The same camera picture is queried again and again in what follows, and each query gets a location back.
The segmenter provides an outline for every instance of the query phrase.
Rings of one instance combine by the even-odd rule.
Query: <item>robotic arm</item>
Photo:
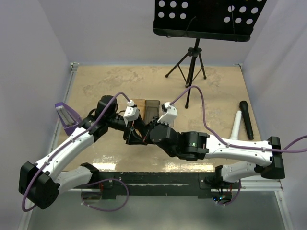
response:
[[[170,157],[178,157],[187,161],[210,158],[228,158],[241,161],[232,165],[216,167],[215,177],[207,181],[213,188],[223,187],[225,184],[235,183],[241,178],[259,174],[268,179],[284,178],[281,153],[266,151],[266,149],[281,149],[279,138],[271,137],[268,141],[258,142],[223,139],[229,144],[261,147],[263,149],[261,151],[225,146],[215,136],[206,133],[195,131],[179,133],[169,127],[169,124],[177,117],[176,108],[169,103],[162,106],[163,111],[165,111],[163,116],[160,118],[154,117],[146,125],[133,101],[128,102],[124,116],[117,114],[118,105],[115,99],[91,131],[85,132],[93,125],[111,99],[112,96],[103,96],[98,102],[94,114],[89,114],[83,119],[67,140],[52,153],[38,160],[35,164],[26,162],[21,167],[19,181],[19,192],[21,194],[25,194],[33,176],[45,163],[47,163],[47,166],[43,168],[27,194],[27,198],[41,209],[50,206],[59,194],[69,189],[98,181],[99,170],[88,163],[84,163],[69,172],[62,172],[62,170],[80,152],[103,136],[109,127],[123,131],[123,139],[128,145],[155,144]],[[51,161],[48,161],[50,155],[56,151],[59,151],[59,153]]]

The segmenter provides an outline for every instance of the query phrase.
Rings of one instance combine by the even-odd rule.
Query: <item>music stand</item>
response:
[[[194,47],[171,69],[165,77],[179,68],[186,87],[202,70],[206,79],[200,39],[247,42],[267,0],[155,0],[153,32],[158,36],[196,38]],[[180,64],[192,57],[188,77],[185,78]],[[193,78],[195,62],[200,58],[201,69]],[[189,106],[190,90],[185,108]]]

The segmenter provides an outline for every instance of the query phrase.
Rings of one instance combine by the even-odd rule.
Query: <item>white backdrop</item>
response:
[[[244,79],[263,139],[283,147],[307,134],[307,1],[279,0],[243,64]],[[307,147],[307,141],[295,149]],[[284,153],[287,205],[297,230],[307,226],[307,153]]]
[[[201,40],[205,64],[242,63],[277,1],[267,1],[250,41]],[[154,0],[39,2],[69,61],[91,65],[174,64],[194,46],[195,41],[191,38],[166,38],[154,34]]]
[[[69,62],[37,0],[0,1],[0,229],[22,214],[20,167],[46,155]]]

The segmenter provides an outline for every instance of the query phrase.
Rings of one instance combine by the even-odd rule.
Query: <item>table surface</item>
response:
[[[103,95],[124,92],[130,98],[160,100],[161,103],[174,100],[185,90],[185,83],[176,69],[168,78],[165,74],[171,66],[80,66],[72,86],[68,105],[82,117],[96,108]],[[189,67],[182,66],[187,75]],[[229,138],[239,102],[249,103],[240,67],[205,67],[207,79],[200,74],[193,84],[204,94],[207,124],[221,137]],[[201,97],[196,89],[191,91],[189,108],[185,109],[186,96],[177,101],[178,117],[174,129],[178,132],[207,132],[202,120]],[[125,99],[118,98],[118,109],[126,108]],[[260,140],[257,124],[249,107],[254,131],[254,141]],[[222,164],[236,161],[229,159],[205,159],[194,162],[170,158],[155,145],[128,146],[122,139],[122,132],[109,129],[95,144],[80,153],[66,168],[69,171],[81,163],[88,162],[101,171],[135,172],[212,172]],[[67,138],[62,130],[58,144]],[[243,120],[239,140],[248,140]]]

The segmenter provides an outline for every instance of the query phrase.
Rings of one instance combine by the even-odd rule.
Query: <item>white circular hole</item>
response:
[[[235,10],[235,6],[229,6],[229,7],[228,7],[228,11],[229,11],[229,12],[234,11],[234,10]]]
[[[174,17],[175,17],[175,14],[174,14],[174,13],[170,13],[170,14],[169,14],[169,17],[170,17],[170,18],[174,18]]]
[[[258,12],[258,8],[257,7],[254,7],[253,9],[251,9],[251,13],[255,14]]]
[[[184,1],[182,4],[181,4],[181,7],[182,8],[187,8],[188,7],[188,3],[186,1]]]
[[[246,21],[246,24],[247,25],[250,25],[250,24],[252,24],[253,23],[253,20],[250,18],[250,19],[247,19],[247,21]]]
[[[185,13],[182,13],[181,15],[180,15],[180,18],[181,19],[185,19],[187,16],[186,16],[186,14]]]
[[[171,1],[170,6],[171,6],[172,8],[175,8],[175,7],[177,6],[177,3],[176,3],[175,1]]]
[[[240,13],[244,13],[246,11],[246,7],[245,6],[242,6],[241,8],[240,8]]]
[[[159,6],[160,7],[164,7],[165,6],[165,2],[164,1],[159,1]]]
[[[230,22],[230,17],[225,17],[224,22],[226,22],[226,23]]]
[[[235,23],[239,24],[241,21],[242,21],[241,18],[237,18],[237,19],[235,20]]]
[[[164,17],[164,13],[160,12],[160,13],[158,13],[158,16],[159,16],[159,18],[163,18]]]

